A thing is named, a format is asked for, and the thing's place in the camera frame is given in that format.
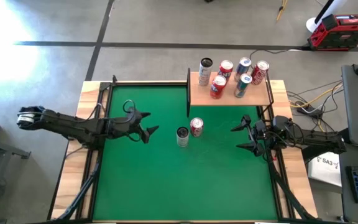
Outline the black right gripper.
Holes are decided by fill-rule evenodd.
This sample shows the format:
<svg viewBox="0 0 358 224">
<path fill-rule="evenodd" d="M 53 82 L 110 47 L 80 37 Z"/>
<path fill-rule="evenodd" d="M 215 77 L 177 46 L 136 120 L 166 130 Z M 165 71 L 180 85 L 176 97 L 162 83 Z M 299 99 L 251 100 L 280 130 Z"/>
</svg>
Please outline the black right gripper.
<svg viewBox="0 0 358 224">
<path fill-rule="evenodd" d="M 251 118 L 245 114 L 239 125 L 231 129 L 231 132 L 250 129 Z M 273 137 L 269 136 L 268 129 L 263 121 L 255 122 L 250 129 L 252 143 L 238 144 L 236 147 L 252 152 L 256 157 L 262 156 L 271 147 Z"/>
</svg>

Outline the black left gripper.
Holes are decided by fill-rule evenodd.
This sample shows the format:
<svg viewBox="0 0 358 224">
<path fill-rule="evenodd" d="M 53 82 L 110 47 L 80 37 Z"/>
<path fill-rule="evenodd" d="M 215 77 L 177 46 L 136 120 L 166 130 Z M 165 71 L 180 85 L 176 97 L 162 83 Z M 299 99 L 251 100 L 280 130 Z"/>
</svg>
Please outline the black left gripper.
<svg viewBox="0 0 358 224">
<path fill-rule="evenodd" d="M 131 134 L 138 134 L 144 144 L 148 144 L 151 135 L 158 130 L 159 126 L 142 129 L 140 122 L 143 118 L 150 116 L 149 112 L 140 112 L 137 109 L 130 109 L 126 117 L 109 118 L 106 120 L 106 137 L 117 139 L 123 136 L 129 137 L 132 141 L 136 139 Z"/>
</svg>

